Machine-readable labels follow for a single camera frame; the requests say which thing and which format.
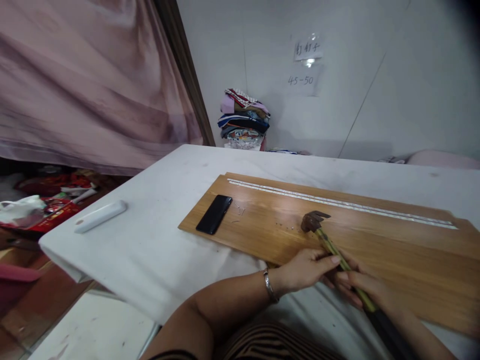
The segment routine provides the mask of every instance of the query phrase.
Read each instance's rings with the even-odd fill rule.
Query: striped clothing
[[[239,89],[225,89],[225,93],[228,94],[228,96],[230,96],[233,101],[235,101],[242,108],[247,108],[259,102],[256,98],[248,96],[246,93]]]
[[[276,323],[254,324],[241,331],[225,344],[216,359],[299,359],[299,360],[341,360],[343,357],[327,348],[315,344],[288,327]],[[150,360],[196,360],[185,350],[161,353]]]

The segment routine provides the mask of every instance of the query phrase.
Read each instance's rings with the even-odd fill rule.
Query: white table
[[[93,278],[163,324],[201,288],[265,267],[177,228],[226,172],[445,209],[480,229],[478,170],[183,145],[47,233],[40,245],[76,281]],[[85,234],[73,233],[78,218],[116,200],[128,210]],[[386,356],[365,316],[322,284],[285,296],[267,313],[349,359]],[[459,358],[476,344],[431,328]]]

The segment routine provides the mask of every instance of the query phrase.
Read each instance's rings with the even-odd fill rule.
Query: nail
[[[345,272],[339,272],[337,273],[337,276],[340,280],[345,280],[345,281],[349,280],[349,276]]]

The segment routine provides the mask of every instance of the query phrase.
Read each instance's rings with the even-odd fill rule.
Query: curtain
[[[0,10],[0,157],[133,176],[203,143],[150,0]]]

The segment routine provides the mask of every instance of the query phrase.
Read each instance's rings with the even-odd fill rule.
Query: silver bangle
[[[280,301],[280,299],[275,296],[274,290],[272,289],[272,285],[270,285],[268,267],[263,271],[263,276],[265,277],[265,285],[266,285],[266,290],[268,291],[268,295],[270,296],[271,301],[277,304]]]

